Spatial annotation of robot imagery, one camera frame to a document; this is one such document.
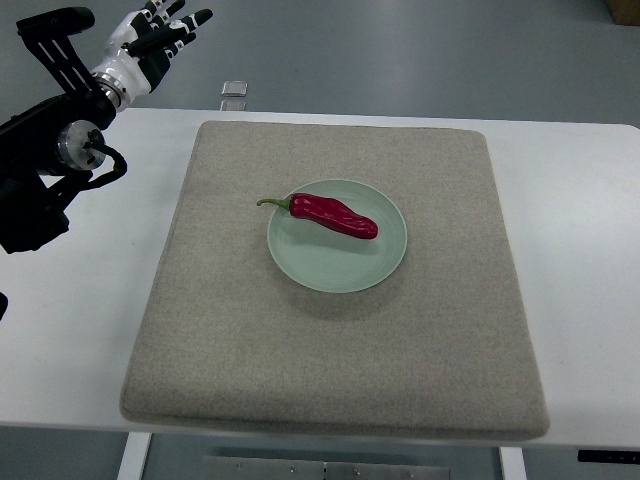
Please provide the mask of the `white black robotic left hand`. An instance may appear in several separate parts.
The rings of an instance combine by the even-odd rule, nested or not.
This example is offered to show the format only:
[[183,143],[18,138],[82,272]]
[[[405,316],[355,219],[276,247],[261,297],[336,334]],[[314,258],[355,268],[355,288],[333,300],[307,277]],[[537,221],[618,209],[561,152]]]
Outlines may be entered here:
[[112,32],[105,57],[92,74],[117,96],[121,106],[153,92],[172,60],[196,39],[196,30],[213,18],[209,9],[179,17],[185,5],[184,1],[147,1]]

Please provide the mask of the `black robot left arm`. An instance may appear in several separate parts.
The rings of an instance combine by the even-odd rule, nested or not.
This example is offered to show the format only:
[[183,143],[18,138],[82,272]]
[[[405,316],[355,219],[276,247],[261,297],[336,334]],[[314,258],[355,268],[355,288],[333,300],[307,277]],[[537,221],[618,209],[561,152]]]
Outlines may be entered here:
[[93,24],[84,7],[16,24],[26,48],[63,92],[1,127],[1,246],[9,254],[36,251],[67,232],[65,210],[75,197],[127,171],[124,157],[103,136],[116,108],[69,40]]

